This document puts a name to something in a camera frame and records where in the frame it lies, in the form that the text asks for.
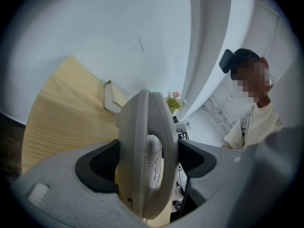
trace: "wooden table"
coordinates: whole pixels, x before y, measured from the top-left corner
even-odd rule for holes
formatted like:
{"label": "wooden table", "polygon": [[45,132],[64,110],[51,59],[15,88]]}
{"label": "wooden table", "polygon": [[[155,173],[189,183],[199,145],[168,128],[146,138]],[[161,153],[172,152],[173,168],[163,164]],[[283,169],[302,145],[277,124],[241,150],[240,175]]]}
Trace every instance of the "wooden table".
{"label": "wooden table", "polygon": [[[104,109],[104,84],[68,57],[41,89],[30,112],[22,145],[22,171],[50,155],[118,138],[115,116]],[[170,221],[171,202],[152,227]]]}

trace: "wall scratch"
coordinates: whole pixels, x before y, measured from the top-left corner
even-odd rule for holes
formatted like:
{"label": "wall scratch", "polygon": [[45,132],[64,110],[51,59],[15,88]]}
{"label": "wall scratch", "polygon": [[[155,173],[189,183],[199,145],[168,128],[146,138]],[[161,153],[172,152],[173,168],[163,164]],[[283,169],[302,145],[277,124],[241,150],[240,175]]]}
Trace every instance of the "wall scratch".
{"label": "wall scratch", "polygon": [[139,38],[139,36],[137,36],[138,40],[139,40],[139,45],[141,46],[141,49],[142,49],[142,53],[144,52],[144,49],[143,49],[143,45],[142,45],[142,41],[141,39]]}

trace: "vr headset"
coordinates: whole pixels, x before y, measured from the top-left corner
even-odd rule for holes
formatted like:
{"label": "vr headset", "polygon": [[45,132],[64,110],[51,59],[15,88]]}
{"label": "vr headset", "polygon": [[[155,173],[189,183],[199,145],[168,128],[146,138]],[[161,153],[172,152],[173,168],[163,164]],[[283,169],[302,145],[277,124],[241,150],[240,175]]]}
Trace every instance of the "vr headset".
{"label": "vr headset", "polygon": [[226,74],[231,70],[231,79],[236,80],[237,75],[237,64],[238,62],[246,57],[255,57],[260,59],[260,57],[251,50],[248,49],[239,49],[233,53],[229,49],[226,49],[222,59],[219,62],[219,66],[222,69],[223,73]]}

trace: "gray telephone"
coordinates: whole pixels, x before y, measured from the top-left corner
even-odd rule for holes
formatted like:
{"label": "gray telephone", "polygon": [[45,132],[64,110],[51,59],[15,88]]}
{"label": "gray telephone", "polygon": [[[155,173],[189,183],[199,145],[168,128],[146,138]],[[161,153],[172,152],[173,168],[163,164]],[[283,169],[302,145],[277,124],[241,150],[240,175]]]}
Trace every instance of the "gray telephone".
{"label": "gray telephone", "polygon": [[[301,164],[302,62],[299,57],[269,94],[285,128],[244,152],[177,141],[163,96],[142,90],[117,118],[118,140],[54,155],[21,176],[12,191],[23,209],[44,227],[147,227],[135,214],[153,218],[162,211],[180,162],[188,177],[187,188],[181,218],[169,227],[256,224],[292,183]],[[164,151],[164,180],[159,189],[151,182],[160,151],[152,134]],[[121,180],[120,192],[132,200],[133,212],[118,198],[117,165],[121,175],[132,173],[131,180]]]}

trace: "flower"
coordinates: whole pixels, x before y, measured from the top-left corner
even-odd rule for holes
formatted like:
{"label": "flower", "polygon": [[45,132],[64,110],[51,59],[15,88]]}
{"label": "flower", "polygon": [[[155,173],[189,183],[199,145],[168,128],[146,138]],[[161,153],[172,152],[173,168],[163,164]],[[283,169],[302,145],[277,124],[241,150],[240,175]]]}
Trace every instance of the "flower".
{"label": "flower", "polygon": [[172,92],[172,95],[174,95],[175,97],[180,97],[181,96],[180,93],[177,92],[177,91]]}

